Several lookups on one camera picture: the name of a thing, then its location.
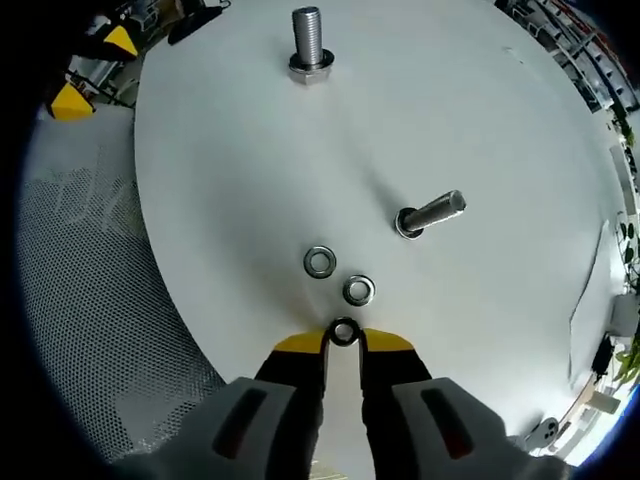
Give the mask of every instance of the wire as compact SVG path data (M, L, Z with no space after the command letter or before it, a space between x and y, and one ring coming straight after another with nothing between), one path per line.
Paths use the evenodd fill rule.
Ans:
M100 93L101 95L104 95L105 97L107 97L109 100L111 100L112 102L114 102L116 105L120 105L121 107L127 107L127 108L133 108L131 105L128 105L126 103L124 103L122 100L120 100L119 98L116 98L115 96L111 95L110 93L107 93L103 88L99 87L98 85L96 85L95 83L93 83L91 80L89 80L87 77L84 77L82 75L80 75L79 73L76 72L72 72L69 69L65 70L65 73L67 73L68 75L71 75L73 78L76 78L77 80L80 80L82 82L85 82L87 85L91 86L92 88L96 89L98 91L98 93Z

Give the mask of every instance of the perforated metal sheet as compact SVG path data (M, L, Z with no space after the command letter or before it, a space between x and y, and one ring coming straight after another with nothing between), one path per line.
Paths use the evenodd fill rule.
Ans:
M224 384L180 319L142 221L133 113L38 122L17 252L42 365L107 461L152 451Z

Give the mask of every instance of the white round table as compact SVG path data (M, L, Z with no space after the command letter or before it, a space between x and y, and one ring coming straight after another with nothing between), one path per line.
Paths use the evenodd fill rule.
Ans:
M349 315L406 337L521 433L571 403L568 322L610 214L590 113L487 2L315 4L336 57L319 85L288 77L297 0L235 0L147 55L136 170L168 291L228 381ZM463 215L415 241L394 232L400 208L452 189ZM302 267L315 245L337 256L327 279ZM361 308L341 295L356 273L377 286ZM357 348L329 363L316 458L372 478Z

